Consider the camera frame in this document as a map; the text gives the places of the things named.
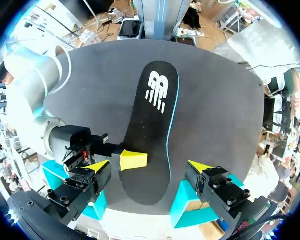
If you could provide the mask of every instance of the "new balance logo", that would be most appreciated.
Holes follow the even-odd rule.
[[[156,71],[152,71],[149,77],[148,86],[152,90],[147,90],[145,94],[145,99],[150,99],[149,102],[153,104],[153,106],[157,106],[158,111],[161,110],[161,113],[164,114],[166,104],[162,101],[162,99],[167,98],[169,81],[165,76],[160,76]]]

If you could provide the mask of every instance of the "black insole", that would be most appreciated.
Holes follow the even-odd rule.
[[[123,146],[147,153],[147,167],[120,172],[127,195],[136,203],[154,205],[170,183],[168,141],[179,93],[177,70],[167,62],[149,63],[136,91]]]

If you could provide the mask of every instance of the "round black table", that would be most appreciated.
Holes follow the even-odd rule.
[[[165,61],[179,74],[179,99],[169,138],[171,180],[165,196],[156,205],[140,205],[127,196],[118,172],[112,171],[105,188],[108,208],[168,215],[188,160],[222,166],[245,180],[264,113],[263,88],[253,73],[214,53],[168,41],[114,41],[69,54],[71,78],[62,90],[47,97],[45,106],[68,125],[88,127],[94,135],[107,133],[114,144],[124,140],[144,67]],[[59,59],[64,67],[62,82],[69,63],[65,54]]]

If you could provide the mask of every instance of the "screw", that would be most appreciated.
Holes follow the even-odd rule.
[[[64,205],[68,205],[69,204],[69,200],[66,196],[62,196],[60,197],[60,202],[62,202]]]
[[[232,204],[234,204],[236,202],[236,198],[235,197],[230,197],[229,200],[226,202],[226,204],[228,204],[229,206],[231,206]]]
[[[245,197],[249,197],[250,191],[248,189],[243,191]]]
[[[213,184],[213,188],[214,188],[214,189],[220,188],[220,183],[219,183],[219,182],[214,183],[214,184]]]
[[[227,179],[225,180],[225,184],[227,184],[227,185],[232,184],[232,179],[231,179],[231,178],[227,178]]]
[[[35,203],[34,203],[33,201],[28,201],[28,202],[27,202],[27,205],[28,205],[29,207],[32,207],[34,204],[35,204]]]
[[[51,196],[54,195],[55,192],[54,192],[52,189],[48,189],[48,190],[46,191],[46,193],[49,195],[49,197],[51,197]]]

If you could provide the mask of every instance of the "wooden floor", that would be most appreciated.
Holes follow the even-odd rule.
[[[133,17],[134,12],[130,7],[130,0],[117,0],[112,7],[117,8],[118,10],[122,11],[126,17]],[[200,49],[204,49],[207,51],[212,51],[216,46],[224,43],[226,41],[225,34],[216,29],[216,23],[207,19],[199,13],[200,16],[200,25],[201,25],[201,32],[205,35],[205,37],[196,37],[197,47]],[[99,15],[100,19],[108,18],[106,13]],[[86,23],[86,26],[91,25],[95,22],[95,19],[91,19]],[[94,33],[97,33],[100,39],[103,42],[111,42],[116,41],[118,38],[119,30],[121,25],[120,24],[109,24],[105,27],[102,27],[102,23],[100,24],[99,28],[97,29],[97,25],[94,24],[92,26],[85,27],[83,30],[88,29]],[[185,24],[181,25],[182,28],[188,29],[189,27]]]

